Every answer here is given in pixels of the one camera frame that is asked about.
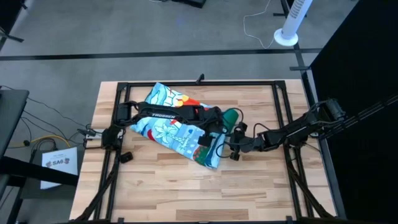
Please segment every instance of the floor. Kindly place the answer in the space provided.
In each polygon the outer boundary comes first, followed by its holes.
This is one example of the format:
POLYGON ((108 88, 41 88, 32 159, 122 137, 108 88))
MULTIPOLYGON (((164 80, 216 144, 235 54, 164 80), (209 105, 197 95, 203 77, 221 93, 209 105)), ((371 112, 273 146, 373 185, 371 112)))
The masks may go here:
MULTIPOLYGON (((207 0, 203 9, 197 9, 172 1, 27 0, 29 8, 21 12, 11 32, 25 42, 6 41, 0 56, 260 49, 257 40, 244 35, 243 16, 263 11, 267 2, 207 0)), ((298 31, 300 47, 322 48, 355 4, 350 0, 314 1, 298 31)), ((282 12, 278 0, 271 0, 267 13, 246 19, 248 33, 260 37, 264 45, 284 23, 283 17, 272 15, 274 12, 282 12)), ((271 45, 271 49, 281 48, 271 45)), ((303 54, 305 64, 310 65, 316 56, 303 54)), ((201 73, 207 79, 300 78, 290 66, 297 66, 295 54, 2 61, 0 84, 29 90, 31 98, 87 124, 102 81, 187 80, 201 73)), ((58 126, 66 136, 80 128, 32 101, 26 110, 58 126)), ((34 138, 45 134, 30 128, 34 138)), ((28 136, 20 123, 12 142, 28 136)), ((7 152, 23 160, 28 160, 29 154, 24 148, 7 152)), ((16 193, 15 188, 5 201, 0 222, 6 220, 16 193)), ((25 200, 19 220, 31 224, 65 222, 72 200, 25 200)))

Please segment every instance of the white cable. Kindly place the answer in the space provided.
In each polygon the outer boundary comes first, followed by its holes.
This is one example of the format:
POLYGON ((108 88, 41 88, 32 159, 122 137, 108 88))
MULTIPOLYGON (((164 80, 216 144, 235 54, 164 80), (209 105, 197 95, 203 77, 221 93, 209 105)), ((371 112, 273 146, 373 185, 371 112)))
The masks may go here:
POLYGON ((244 21, 245 21, 245 18, 247 18, 247 17, 250 17, 250 16, 258 16, 258 15, 261 15, 261 14, 266 13, 266 12, 267 12, 267 8, 268 8, 268 5, 269 5, 270 2, 271 2, 271 0, 268 0, 267 6, 266 6, 266 8, 264 9, 264 11, 259 12, 259 13, 256 13, 256 14, 253 14, 253 15, 246 15, 246 16, 243 17, 243 31, 244 31, 244 34, 245 34, 246 36, 248 36, 248 37, 252 37, 252 38, 254 38, 254 39, 257 39, 257 40, 260 42, 262 48, 264 48, 264 49, 268 49, 268 48, 272 45, 272 43, 274 42, 274 38, 272 38, 272 41, 271 41, 271 43, 268 45, 268 47, 265 47, 264 44, 262 44, 260 38, 255 37, 255 36, 253 36, 253 35, 250 35, 250 34, 248 34, 248 33, 246 32, 246 26, 244 25, 244 21))

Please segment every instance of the colorful towel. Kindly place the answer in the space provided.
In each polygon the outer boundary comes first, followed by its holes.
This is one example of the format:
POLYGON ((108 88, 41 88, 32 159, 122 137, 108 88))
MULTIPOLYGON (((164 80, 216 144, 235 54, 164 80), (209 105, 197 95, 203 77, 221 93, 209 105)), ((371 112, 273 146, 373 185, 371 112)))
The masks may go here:
MULTIPOLYGON (((173 107, 182 105, 202 105, 205 108, 210 108, 210 106, 171 90, 161 83, 156 83, 145 99, 145 102, 173 107)), ((225 123, 228 132, 231 132, 233 124, 238 118, 238 114, 234 110, 228 110, 223 116, 227 121, 225 123)), ((156 141, 169 149, 173 149, 179 154, 203 166, 216 169, 220 163, 220 158, 216 155, 215 150, 217 146, 224 142, 225 134, 210 133, 214 136, 213 142, 210 147, 205 147, 198 144, 198 138, 205 133, 204 130, 194 125, 181 124, 174 119, 142 118, 137 124, 132 125, 130 128, 144 137, 156 141)), ((221 155, 222 152, 223 147, 220 146, 218 148, 218 154, 221 155)))

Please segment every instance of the gray floor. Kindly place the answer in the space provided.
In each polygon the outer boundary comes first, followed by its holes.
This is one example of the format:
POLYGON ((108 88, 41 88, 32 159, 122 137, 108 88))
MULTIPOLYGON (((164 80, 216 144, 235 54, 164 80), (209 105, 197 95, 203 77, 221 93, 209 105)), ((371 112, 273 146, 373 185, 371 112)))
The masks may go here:
MULTIPOLYGON (((243 34, 242 23, 244 15, 263 11, 266 3, 207 0, 203 9, 196 9, 172 1, 27 0, 29 9, 21 12, 11 32, 25 42, 8 40, 0 56, 260 49, 257 40, 243 34)), ((298 31, 301 48, 323 47, 355 4, 314 1, 298 31)), ((260 37, 264 45, 284 23, 273 12, 282 12, 278 0, 271 0, 266 14, 246 21, 248 33, 260 37)), ((272 44, 271 48, 283 47, 272 44)), ((303 55, 307 65, 316 56, 303 55)), ((297 66, 294 54, 0 62, 0 84, 29 90, 30 97, 86 124, 102 81, 186 80, 201 73, 207 79, 300 78, 289 66, 297 66)), ((79 128, 43 105, 30 101, 26 110, 60 127, 67 136, 79 128)), ((34 138, 45 134, 33 126, 31 130, 34 138)), ((19 124, 12 142, 27 138, 25 126, 19 124)), ((27 160, 30 150, 10 149, 7 154, 27 160)), ((8 216, 16 192, 12 190, 0 211, 0 223, 8 216)), ((67 221, 72 202, 73 198, 25 200, 19 220, 31 224, 67 221)))

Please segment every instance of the wooden tabletop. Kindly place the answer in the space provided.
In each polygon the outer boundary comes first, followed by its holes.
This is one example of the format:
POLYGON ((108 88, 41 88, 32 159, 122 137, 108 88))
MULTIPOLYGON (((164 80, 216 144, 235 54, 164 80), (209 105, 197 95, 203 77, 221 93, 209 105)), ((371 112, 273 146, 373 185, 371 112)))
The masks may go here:
MULTIPOLYGON (((92 121, 95 129, 109 126, 117 82, 103 82, 92 121)), ((308 110, 301 80, 286 80, 294 119, 308 110)), ((222 110, 238 107, 252 135, 255 123, 278 128, 270 86, 176 86, 172 89, 222 110)), ((143 101, 149 87, 134 87, 131 100, 143 101)), ((318 147, 314 140, 309 143, 318 147)), ((98 190, 104 150, 99 141, 87 144, 70 218, 79 216, 98 190)), ((294 207, 282 148, 271 152, 241 153, 239 161, 222 159, 217 170, 191 161, 175 151, 126 129, 123 152, 134 160, 119 167, 112 221, 126 222, 285 220, 294 207)), ((309 189, 325 209, 335 214, 320 153, 303 147, 302 159, 309 189)), ((302 193, 298 188, 302 213, 302 193)), ((105 216, 108 193, 101 217, 105 216)))

